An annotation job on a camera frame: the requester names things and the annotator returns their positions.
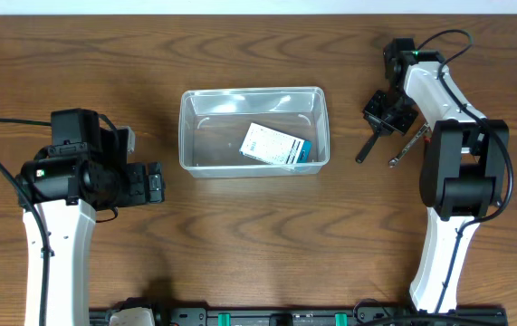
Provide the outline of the white blue card package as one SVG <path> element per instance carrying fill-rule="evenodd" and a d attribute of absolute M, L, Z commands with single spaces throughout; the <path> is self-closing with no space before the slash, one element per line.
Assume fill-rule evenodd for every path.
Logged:
<path fill-rule="evenodd" d="M 239 152 L 266 164 L 293 165 L 307 162 L 311 142 L 251 123 Z"/>

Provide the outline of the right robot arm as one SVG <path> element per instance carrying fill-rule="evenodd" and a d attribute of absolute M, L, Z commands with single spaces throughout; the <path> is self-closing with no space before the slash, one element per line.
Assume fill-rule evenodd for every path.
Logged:
<path fill-rule="evenodd" d="M 427 212 L 421 261 L 409 294 L 418 312 L 448 313 L 471 239 L 496 218 L 513 191 L 509 128 L 489 120 L 461 93 L 440 52 L 395 38 L 383 50 L 387 91 L 376 91 L 363 110 L 373 130 L 356 156 L 365 160 L 376 141 L 406 134 L 416 117 L 416 136 L 427 136 L 419 193 Z"/>

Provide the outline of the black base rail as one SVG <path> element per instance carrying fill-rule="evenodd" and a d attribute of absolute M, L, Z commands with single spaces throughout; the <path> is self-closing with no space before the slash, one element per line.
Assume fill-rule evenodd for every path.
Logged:
<path fill-rule="evenodd" d="M 366 299 L 352 308 L 242 309 L 164 305 L 130 298 L 106 309 L 91 309 L 90 326 L 355 326 L 355 325 L 493 325 L 508 326 L 505 309 L 457 308 L 429 314 L 406 305 Z"/>

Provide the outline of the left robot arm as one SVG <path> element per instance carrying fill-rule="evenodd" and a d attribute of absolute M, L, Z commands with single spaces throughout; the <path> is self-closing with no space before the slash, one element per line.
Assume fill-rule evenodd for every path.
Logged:
<path fill-rule="evenodd" d="M 51 145 L 16 176 L 28 249 L 24 322 L 87 325 L 89 256 L 97 213 L 162 203 L 158 162 L 130 163 L 135 133 L 94 110 L 51 114 Z"/>

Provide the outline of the clear plastic container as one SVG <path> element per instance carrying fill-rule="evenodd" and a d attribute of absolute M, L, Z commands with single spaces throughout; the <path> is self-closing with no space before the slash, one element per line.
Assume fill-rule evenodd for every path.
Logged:
<path fill-rule="evenodd" d="M 193 177 L 316 174 L 330 160 L 325 94 L 316 86 L 186 91 L 178 143 Z"/>

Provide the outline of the silver ring spanner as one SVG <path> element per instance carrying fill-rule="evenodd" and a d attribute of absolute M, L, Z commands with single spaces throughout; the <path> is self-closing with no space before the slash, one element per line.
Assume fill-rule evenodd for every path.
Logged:
<path fill-rule="evenodd" d="M 393 157 L 389 162 L 388 166 L 390 168 L 394 168 L 399 161 L 408 153 L 408 151 L 423 137 L 427 134 L 430 127 L 427 122 L 425 122 L 421 128 L 416 132 L 416 134 L 413 136 L 413 138 L 406 144 L 405 147 L 403 147 L 395 157 Z"/>

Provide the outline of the black handled claw hammer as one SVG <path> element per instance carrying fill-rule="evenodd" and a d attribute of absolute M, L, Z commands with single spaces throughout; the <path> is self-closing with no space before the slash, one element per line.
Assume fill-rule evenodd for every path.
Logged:
<path fill-rule="evenodd" d="M 363 145 L 361 150 L 359 151 L 358 155 L 356 156 L 356 162 L 361 164 L 369 154 L 369 152 L 374 147 L 377 140 L 380 138 L 379 132 L 374 132 L 369 139 L 366 141 L 366 143 Z"/>

